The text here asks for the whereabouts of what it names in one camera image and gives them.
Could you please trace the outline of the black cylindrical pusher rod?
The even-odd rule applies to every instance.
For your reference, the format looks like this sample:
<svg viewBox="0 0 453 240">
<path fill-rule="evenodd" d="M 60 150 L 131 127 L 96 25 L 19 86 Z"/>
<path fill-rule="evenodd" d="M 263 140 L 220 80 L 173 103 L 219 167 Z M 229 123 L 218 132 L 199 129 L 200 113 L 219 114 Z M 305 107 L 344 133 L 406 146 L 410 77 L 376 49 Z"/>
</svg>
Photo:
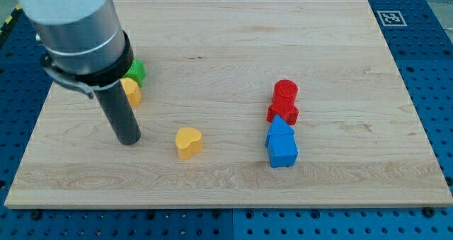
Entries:
<svg viewBox="0 0 453 240">
<path fill-rule="evenodd" d="M 121 84 L 94 91 L 119 143 L 132 145 L 141 138 L 141 130 Z"/>
</svg>

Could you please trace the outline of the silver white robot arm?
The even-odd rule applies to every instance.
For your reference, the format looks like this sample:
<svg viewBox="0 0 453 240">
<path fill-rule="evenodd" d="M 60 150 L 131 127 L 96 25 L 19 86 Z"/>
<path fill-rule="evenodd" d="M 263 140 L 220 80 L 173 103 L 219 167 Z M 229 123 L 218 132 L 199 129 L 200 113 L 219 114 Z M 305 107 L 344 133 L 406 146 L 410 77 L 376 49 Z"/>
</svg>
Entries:
<svg viewBox="0 0 453 240">
<path fill-rule="evenodd" d="M 97 98 L 118 141 L 141 131 L 120 82 L 134 61 L 113 0 L 17 0 L 45 48 L 40 63 L 60 86 Z"/>
</svg>

